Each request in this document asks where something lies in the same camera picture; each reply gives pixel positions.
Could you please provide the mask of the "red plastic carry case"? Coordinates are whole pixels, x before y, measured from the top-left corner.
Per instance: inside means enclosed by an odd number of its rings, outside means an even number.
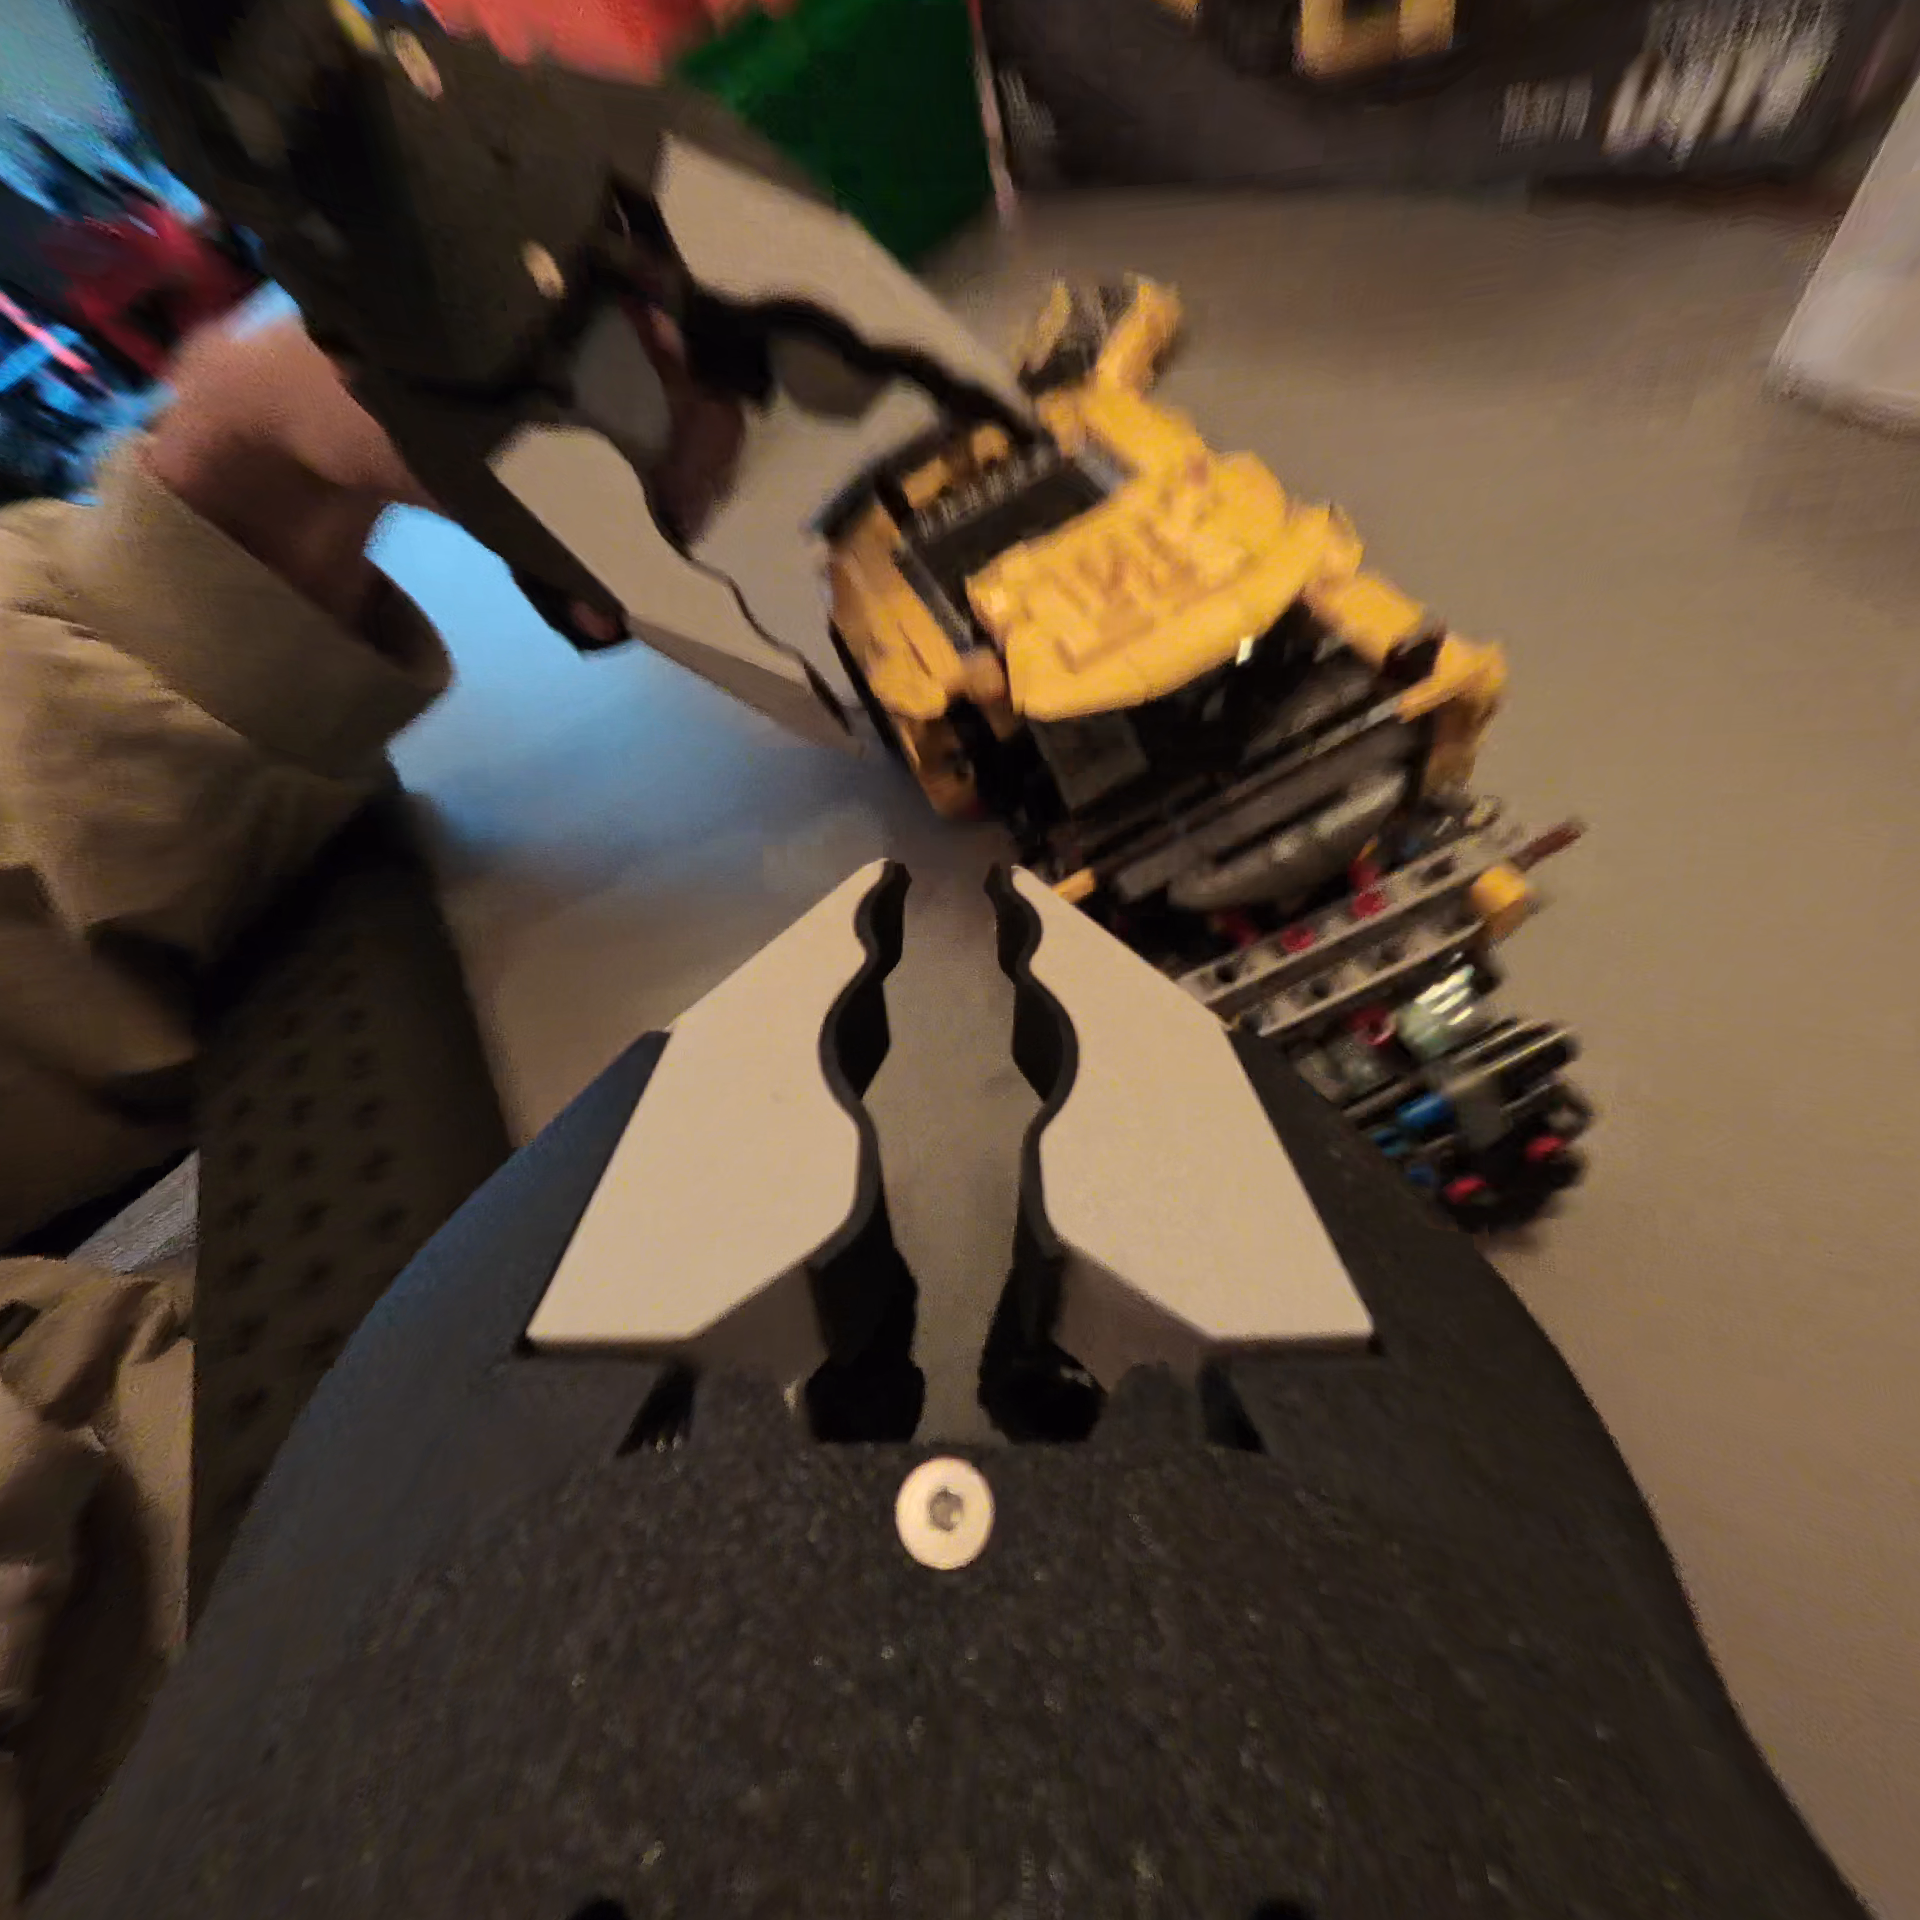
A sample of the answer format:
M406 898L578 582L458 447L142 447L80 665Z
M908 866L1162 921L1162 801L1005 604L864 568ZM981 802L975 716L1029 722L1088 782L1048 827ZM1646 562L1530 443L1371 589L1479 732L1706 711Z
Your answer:
M487 41L509 60L554 60L618 80L665 76L687 51L783 1L427 1L457 37Z

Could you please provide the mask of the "yellow toy brick car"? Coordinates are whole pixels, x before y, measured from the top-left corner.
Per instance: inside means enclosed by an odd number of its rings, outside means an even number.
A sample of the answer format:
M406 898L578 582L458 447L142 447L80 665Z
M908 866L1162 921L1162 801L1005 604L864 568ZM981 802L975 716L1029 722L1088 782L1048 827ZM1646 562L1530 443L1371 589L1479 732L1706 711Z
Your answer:
M1277 1049L1454 1222L1586 1174L1578 1040L1499 1006L1533 871L1581 838L1474 790L1504 652L1371 568L1357 522L1158 396L1177 294L1056 283L1024 434L940 423L814 533L829 637L950 818Z

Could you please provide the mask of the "green plastic bin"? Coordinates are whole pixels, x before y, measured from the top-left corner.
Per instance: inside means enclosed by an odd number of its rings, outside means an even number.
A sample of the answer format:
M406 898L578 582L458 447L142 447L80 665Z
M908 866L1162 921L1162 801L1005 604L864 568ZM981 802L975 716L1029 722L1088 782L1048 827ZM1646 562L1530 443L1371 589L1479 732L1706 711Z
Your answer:
M770 140L906 266L992 200L966 1L803 1L751 11L677 76Z

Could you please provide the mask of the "dark toy car box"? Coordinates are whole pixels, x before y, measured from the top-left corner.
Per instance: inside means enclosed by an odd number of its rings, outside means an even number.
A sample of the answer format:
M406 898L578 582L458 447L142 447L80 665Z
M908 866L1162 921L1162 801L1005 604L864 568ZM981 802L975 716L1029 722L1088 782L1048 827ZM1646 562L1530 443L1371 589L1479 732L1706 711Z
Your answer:
M981 4L1026 185L1792 181L1917 74L1917 4Z

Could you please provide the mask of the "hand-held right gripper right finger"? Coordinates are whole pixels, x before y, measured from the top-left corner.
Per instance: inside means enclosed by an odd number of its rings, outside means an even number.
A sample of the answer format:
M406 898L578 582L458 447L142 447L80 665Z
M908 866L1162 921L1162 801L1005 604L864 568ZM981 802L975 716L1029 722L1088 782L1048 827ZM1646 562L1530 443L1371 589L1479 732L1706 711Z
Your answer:
M1094 1378L1366 1351L1375 1319L1212 1011L1024 866L988 879L1013 986L1017 1351Z

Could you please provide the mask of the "black perforated board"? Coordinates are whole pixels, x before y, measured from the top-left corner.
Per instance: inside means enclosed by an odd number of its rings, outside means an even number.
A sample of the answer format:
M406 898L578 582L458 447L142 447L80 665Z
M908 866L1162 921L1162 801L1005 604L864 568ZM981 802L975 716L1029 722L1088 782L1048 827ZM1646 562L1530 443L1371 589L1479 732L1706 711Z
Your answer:
M350 1337L509 1154L398 790L280 887L200 1011L187 1621Z

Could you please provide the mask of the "grey instruction booklet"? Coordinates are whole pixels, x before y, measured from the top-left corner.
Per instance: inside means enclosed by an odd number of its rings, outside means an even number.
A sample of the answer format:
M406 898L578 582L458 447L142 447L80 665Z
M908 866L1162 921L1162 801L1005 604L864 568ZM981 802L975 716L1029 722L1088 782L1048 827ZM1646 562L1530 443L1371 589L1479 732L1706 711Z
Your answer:
M1774 393L1918 432L1918 86L1914 82L1773 354Z

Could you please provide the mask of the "grey desk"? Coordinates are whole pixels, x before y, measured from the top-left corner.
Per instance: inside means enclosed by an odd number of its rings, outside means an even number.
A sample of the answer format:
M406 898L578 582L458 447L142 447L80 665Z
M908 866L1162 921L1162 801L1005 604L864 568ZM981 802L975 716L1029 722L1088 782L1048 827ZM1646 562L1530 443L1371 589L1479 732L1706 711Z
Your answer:
M1496 1255L1802 1815L1878 1914L1917 1914L1917 443L1765 385L1831 221L1804 193L1081 190L943 277L998 345L1058 277L1169 279L1167 396L1507 648L1479 784L1587 826L1507 987L1581 1036L1600 1127ZM910 866L876 1115L924 1433L987 1439L1032 1109L998 838L643 649L575 655L437 518L392 516L375 554L457 659L397 761L517 1141L851 866Z

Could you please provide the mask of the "person's left forearm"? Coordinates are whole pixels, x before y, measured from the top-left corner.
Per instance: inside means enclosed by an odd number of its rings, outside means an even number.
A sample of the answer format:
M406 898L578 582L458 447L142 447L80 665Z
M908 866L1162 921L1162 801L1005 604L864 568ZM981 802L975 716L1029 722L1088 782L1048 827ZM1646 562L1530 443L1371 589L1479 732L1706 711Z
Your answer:
M200 983L386 784L449 685L381 568L340 621L119 442L6 508L2 1237L185 1141Z

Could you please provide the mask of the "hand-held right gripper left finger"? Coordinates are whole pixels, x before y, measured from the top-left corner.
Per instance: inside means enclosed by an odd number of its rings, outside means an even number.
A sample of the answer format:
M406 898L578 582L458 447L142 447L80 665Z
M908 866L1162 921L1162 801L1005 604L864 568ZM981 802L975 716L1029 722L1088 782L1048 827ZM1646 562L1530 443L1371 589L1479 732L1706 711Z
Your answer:
M910 871L851 871L665 1034L525 1345L798 1388L878 1329L893 1259L865 1091Z

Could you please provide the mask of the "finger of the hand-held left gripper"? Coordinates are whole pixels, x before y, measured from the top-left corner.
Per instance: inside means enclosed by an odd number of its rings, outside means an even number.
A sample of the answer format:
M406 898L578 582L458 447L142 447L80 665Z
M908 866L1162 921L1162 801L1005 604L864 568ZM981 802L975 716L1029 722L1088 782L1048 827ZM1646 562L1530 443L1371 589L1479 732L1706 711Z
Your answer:
M760 626L731 577L670 541L642 477L604 434L530 423L493 456L493 479L612 595L633 637L813 745L861 752L836 692Z
M1035 429L1007 356L851 214L684 134L659 142L651 185L687 275L691 345L739 345L821 421L913 391L943 421Z

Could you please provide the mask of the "person's left hand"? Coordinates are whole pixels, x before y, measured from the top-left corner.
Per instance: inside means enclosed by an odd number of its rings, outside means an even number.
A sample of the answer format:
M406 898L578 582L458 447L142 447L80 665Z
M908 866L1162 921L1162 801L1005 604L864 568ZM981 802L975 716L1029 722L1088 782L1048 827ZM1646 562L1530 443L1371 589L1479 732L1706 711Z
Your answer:
M385 428L295 319L185 338L142 438L156 480L313 605L362 626L393 506L436 511Z

